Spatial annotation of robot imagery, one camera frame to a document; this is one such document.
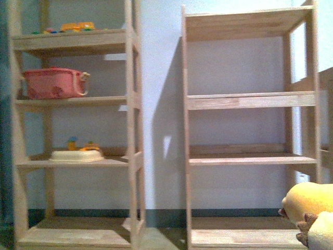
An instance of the floor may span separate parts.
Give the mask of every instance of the floor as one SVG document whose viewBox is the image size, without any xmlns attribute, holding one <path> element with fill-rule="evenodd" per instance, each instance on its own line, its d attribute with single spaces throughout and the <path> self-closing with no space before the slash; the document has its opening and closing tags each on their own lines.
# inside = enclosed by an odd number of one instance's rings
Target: floor
<svg viewBox="0 0 333 250">
<path fill-rule="evenodd" d="M 12 250 L 13 228 L 0 228 L 0 250 Z M 185 250 L 186 230 L 168 228 L 147 228 L 143 239 L 144 250 Z"/>
</svg>

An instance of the baseboard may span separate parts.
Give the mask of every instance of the baseboard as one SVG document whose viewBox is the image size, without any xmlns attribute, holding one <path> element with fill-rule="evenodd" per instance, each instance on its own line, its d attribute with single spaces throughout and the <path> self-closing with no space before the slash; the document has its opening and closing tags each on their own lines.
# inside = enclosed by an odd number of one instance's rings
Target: baseboard
<svg viewBox="0 0 333 250">
<path fill-rule="evenodd" d="M 128 209 L 56 209 L 61 217 L 129 217 Z M 250 209 L 193 209 L 193 217 L 271 217 L 278 216 L 278 208 Z M 32 227 L 44 218 L 43 209 L 29 209 L 29 225 Z M 185 209 L 147 209 L 149 228 L 185 228 Z"/>
</svg>

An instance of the wooden shelf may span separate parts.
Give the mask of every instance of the wooden shelf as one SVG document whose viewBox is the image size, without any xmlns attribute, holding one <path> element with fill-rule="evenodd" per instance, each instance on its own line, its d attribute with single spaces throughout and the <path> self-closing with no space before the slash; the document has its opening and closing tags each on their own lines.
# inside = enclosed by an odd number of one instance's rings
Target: wooden shelf
<svg viewBox="0 0 333 250">
<path fill-rule="evenodd" d="M 190 155 L 190 166 L 315 164 L 316 159 L 291 153 Z"/>
<path fill-rule="evenodd" d="M 20 35 L 12 38 L 16 51 L 39 58 L 125 53 L 124 29 L 75 33 Z"/>
<path fill-rule="evenodd" d="M 53 217 L 32 227 L 18 246 L 22 250 L 130 248 L 130 223 L 130 218 Z"/>
<path fill-rule="evenodd" d="M 187 41 L 282 36 L 297 27 L 313 6 L 241 14 L 185 15 Z"/>
<path fill-rule="evenodd" d="M 315 105 L 313 91 L 225 95 L 188 95 L 188 109 L 304 107 Z"/>
<path fill-rule="evenodd" d="M 105 97 L 81 97 L 68 99 L 48 100 L 16 100 L 15 104 L 25 107 L 83 107 L 83 106 L 107 106 L 126 105 L 126 96 L 105 96 Z"/>
<path fill-rule="evenodd" d="M 201 217 L 192 221 L 194 249 L 307 249 L 296 239 L 299 230 L 280 217 Z"/>
<path fill-rule="evenodd" d="M 114 168 L 128 167 L 127 156 L 105 156 L 104 160 L 84 163 L 61 163 L 49 161 L 48 157 L 42 160 L 29 160 L 25 163 L 17 164 L 18 168 Z"/>
</svg>

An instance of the wooden shelving unit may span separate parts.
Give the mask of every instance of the wooden shelving unit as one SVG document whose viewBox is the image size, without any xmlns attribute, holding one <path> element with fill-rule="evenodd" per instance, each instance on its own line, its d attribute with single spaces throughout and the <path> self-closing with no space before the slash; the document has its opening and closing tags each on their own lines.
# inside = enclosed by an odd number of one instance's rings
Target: wooden shelving unit
<svg viewBox="0 0 333 250">
<path fill-rule="evenodd" d="M 8 1 L 10 68 L 12 80 L 12 156 L 14 161 L 15 244 L 17 250 L 139 249 L 145 229 L 145 194 L 142 132 L 142 85 L 140 53 L 140 1 L 124 0 L 126 29 L 22 35 L 20 0 Z M 48 27 L 48 0 L 40 1 L 41 31 Z M 49 67 L 53 57 L 126 53 L 126 95 L 53 100 L 22 98 L 23 53 Z M 53 150 L 52 111 L 56 108 L 127 106 L 127 147 L 102 148 L 105 159 L 83 164 L 50 162 Z M 43 115 L 44 153 L 26 154 L 24 116 Z M 54 170 L 56 168 L 127 168 L 130 187 L 129 218 L 81 218 L 55 216 Z M 27 174 L 44 169 L 45 219 L 28 226 Z"/>
<path fill-rule="evenodd" d="M 330 182 L 333 183 L 333 68 L 326 69 L 319 73 L 321 90 L 327 91 L 328 109 L 328 145 L 322 145 L 323 167 L 330 169 Z"/>
<path fill-rule="evenodd" d="M 187 196 L 187 232 L 189 249 L 306 249 L 296 239 L 297 228 L 275 217 L 206 218 L 192 217 L 191 175 L 201 167 L 225 165 L 287 166 L 288 186 L 295 184 L 295 170 L 309 174 L 311 181 L 322 182 L 319 136 L 319 81 L 316 48 L 316 1 L 300 7 L 259 10 L 239 14 L 187 14 L 182 9 L 182 45 L 184 80 L 184 122 Z M 291 82 L 290 34 L 302 23 L 306 26 L 305 79 Z M 280 36 L 283 40 L 283 92 L 216 93 L 190 95 L 188 47 L 192 42 L 235 40 Z M 300 107 L 302 155 L 293 151 L 292 107 Z M 189 123 L 196 110 L 283 108 L 285 142 L 283 144 L 192 145 Z"/>
</svg>

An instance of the basket handle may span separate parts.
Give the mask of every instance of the basket handle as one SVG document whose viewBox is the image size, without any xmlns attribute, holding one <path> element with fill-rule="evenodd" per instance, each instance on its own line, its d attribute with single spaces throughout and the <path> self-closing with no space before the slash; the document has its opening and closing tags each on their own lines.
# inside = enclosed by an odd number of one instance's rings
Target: basket handle
<svg viewBox="0 0 333 250">
<path fill-rule="evenodd" d="M 79 90 L 78 90 L 78 86 L 76 84 L 76 73 L 73 73 L 73 87 L 74 87 L 74 90 L 77 94 L 81 95 L 81 96 L 84 96 L 86 94 L 88 94 L 88 84 L 87 84 L 87 80 L 88 78 L 90 77 L 90 74 L 88 74 L 87 72 L 83 72 L 81 75 L 80 75 L 80 79 L 81 81 L 85 82 L 85 92 L 84 93 L 81 93 Z"/>
</svg>

